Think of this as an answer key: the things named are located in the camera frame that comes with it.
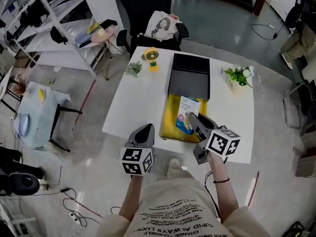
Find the person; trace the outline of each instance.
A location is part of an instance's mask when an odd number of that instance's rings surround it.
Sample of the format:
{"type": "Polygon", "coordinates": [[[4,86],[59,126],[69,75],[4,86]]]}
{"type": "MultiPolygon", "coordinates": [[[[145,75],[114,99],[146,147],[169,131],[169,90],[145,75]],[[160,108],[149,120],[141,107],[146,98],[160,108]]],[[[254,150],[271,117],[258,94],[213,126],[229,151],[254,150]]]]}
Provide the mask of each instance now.
{"type": "Polygon", "coordinates": [[[280,54],[290,69],[293,69],[293,60],[307,54],[315,45],[316,34],[303,22],[299,22],[281,48],[280,54]]]}
{"type": "Polygon", "coordinates": [[[41,167],[32,167],[19,163],[21,157],[22,154],[18,150],[0,147],[0,168],[7,175],[20,172],[32,174],[38,179],[45,179],[45,172],[41,167]]]}
{"type": "Polygon", "coordinates": [[[119,214],[105,217],[96,236],[270,236],[247,206],[239,207],[222,158],[209,153],[207,159],[215,180],[221,222],[205,187],[182,170],[179,159],[172,158],[168,180],[146,185],[142,195],[143,177],[132,177],[119,214]]]}
{"type": "Polygon", "coordinates": [[[170,19],[169,18],[163,18],[161,19],[158,24],[156,25],[156,28],[152,30],[151,36],[156,39],[165,39],[169,35],[169,27],[170,27],[170,19]]]}

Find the potted plant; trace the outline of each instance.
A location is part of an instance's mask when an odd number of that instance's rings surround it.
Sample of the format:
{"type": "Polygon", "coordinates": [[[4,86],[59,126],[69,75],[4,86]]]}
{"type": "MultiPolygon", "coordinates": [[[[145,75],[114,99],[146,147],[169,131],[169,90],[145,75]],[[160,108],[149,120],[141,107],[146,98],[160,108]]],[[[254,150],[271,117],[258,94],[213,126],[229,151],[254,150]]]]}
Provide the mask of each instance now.
{"type": "Polygon", "coordinates": [[[228,68],[224,72],[226,74],[226,83],[229,89],[234,93],[238,93],[244,86],[252,86],[247,82],[247,78],[253,77],[254,67],[247,66],[241,67],[239,65],[234,66],[234,68],[228,68]]]}
{"type": "Polygon", "coordinates": [[[126,74],[131,74],[135,77],[137,77],[138,73],[142,70],[142,66],[143,64],[140,63],[140,61],[136,62],[136,63],[130,63],[128,64],[125,72],[126,74]]]}

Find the gray floor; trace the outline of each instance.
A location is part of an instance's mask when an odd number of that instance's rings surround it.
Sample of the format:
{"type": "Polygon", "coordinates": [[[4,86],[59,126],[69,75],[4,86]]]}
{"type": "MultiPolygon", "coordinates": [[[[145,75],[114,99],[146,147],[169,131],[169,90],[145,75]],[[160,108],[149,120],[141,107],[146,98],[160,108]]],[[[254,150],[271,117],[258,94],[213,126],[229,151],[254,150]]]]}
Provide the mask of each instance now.
{"type": "MultiPolygon", "coordinates": [[[[181,48],[185,52],[255,67],[252,160],[251,164],[227,163],[229,176],[242,206],[245,205],[253,178],[257,171],[260,172],[250,209],[273,237],[281,236],[296,220],[306,224],[316,212],[316,178],[297,178],[294,175],[298,156],[293,152],[293,147],[300,150],[303,147],[299,131],[287,128],[283,121],[282,95],[290,87],[291,81],[255,61],[208,45],[184,40],[181,48]]],[[[57,157],[52,153],[31,150],[22,141],[19,146],[26,164],[42,166],[46,170],[52,187],[50,192],[71,187],[76,190],[79,202],[102,216],[110,214],[112,206],[122,204],[130,181],[130,176],[124,174],[119,163],[119,151],[125,141],[101,131],[127,61],[121,57],[111,60],[109,81],[105,81],[101,74],[104,61],[96,69],[96,84],[77,124],[74,125],[75,114],[62,115],[57,124],[55,137],[71,152],[57,157]]],[[[48,67],[35,67],[30,72],[32,80],[41,83],[55,81],[54,89],[71,93],[72,103],[67,104],[69,107],[81,106],[92,84],[90,74],[83,71],[62,69],[52,73],[48,67]]],[[[10,97],[6,96],[6,100],[15,106],[10,97]]],[[[0,138],[8,148],[14,146],[9,120],[11,115],[10,110],[0,105],[0,138]]],[[[193,155],[176,155],[162,150],[157,150],[156,155],[152,172],[146,175],[145,183],[165,178],[166,164],[172,156],[180,157],[183,165],[201,182],[204,182],[209,171],[206,164],[198,166],[193,155]]],[[[215,194],[211,179],[207,185],[215,194]]],[[[24,214],[37,217],[44,236],[94,236],[98,224],[88,220],[86,228],[78,226],[63,207],[64,198],[63,194],[22,197],[21,208],[24,214]]],[[[66,203],[86,217],[102,220],[74,202],[66,203]]]]}
{"type": "MultiPolygon", "coordinates": [[[[121,2],[118,9],[125,28],[129,20],[121,2]]],[[[190,32],[188,40],[229,51],[249,60],[254,60],[290,80],[301,81],[299,71],[302,64],[295,61],[291,71],[279,51],[288,38],[289,32],[283,27],[279,36],[272,41],[254,33],[251,24],[271,23],[278,31],[283,23],[275,12],[265,4],[259,17],[247,10],[221,0],[173,0],[171,13],[179,16],[190,32]]],[[[273,32],[266,26],[253,27],[260,35],[270,39],[273,32]]]]}

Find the white shelf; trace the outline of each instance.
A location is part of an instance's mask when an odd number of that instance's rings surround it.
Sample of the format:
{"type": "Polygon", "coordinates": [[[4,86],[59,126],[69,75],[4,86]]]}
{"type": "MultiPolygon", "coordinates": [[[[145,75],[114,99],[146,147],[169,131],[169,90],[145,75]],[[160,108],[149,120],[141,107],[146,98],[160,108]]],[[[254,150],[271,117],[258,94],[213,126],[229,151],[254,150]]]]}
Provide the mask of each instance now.
{"type": "MultiPolygon", "coordinates": [[[[81,49],[79,52],[84,56],[86,62],[91,65],[102,45],[92,48],[81,49]]],[[[38,65],[53,67],[88,70],[79,55],[73,51],[48,51],[44,52],[37,61],[38,65]]]]}
{"type": "MultiPolygon", "coordinates": [[[[53,8],[53,11],[58,18],[58,20],[62,20],[69,12],[71,12],[74,8],[76,8],[80,3],[82,3],[84,0],[70,0],[67,1],[55,8],[53,8]]],[[[18,42],[21,40],[24,40],[34,34],[43,32],[45,30],[49,30],[53,27],[53,21],[48,16],[45,19],[46,16],[42,17],[42,25],[40,27],[34,27],[34,26],[28,26],[21,36],[17,39],[18,42]]]]}
{"type": "MultiPolygon", "coordinates": [[[[87,30],[87,28],[90,26],[91,19],[83,19],[73,22],[68,22],[65,24],[62,24],[66,32],[69,34],[69,36],[72,37],[72,39],[68,40],[68,43],[65,45],[63,43],[56,43],[52,40],[50,36],[50,30],[46,30],[44,32],[38,33],[34,39],[29,43],[29,45],[26,47],[27,52],[41,52],[41,51],[71,51],[72,46],[69,43],[75,42],[75,38],[79,33],[81,33],[84,30],[87,30]]],[[[92,46],[97,46],[98,44],[90,43],[87,46],[84,46],[83,48],[90,48],[92,46]]]]}

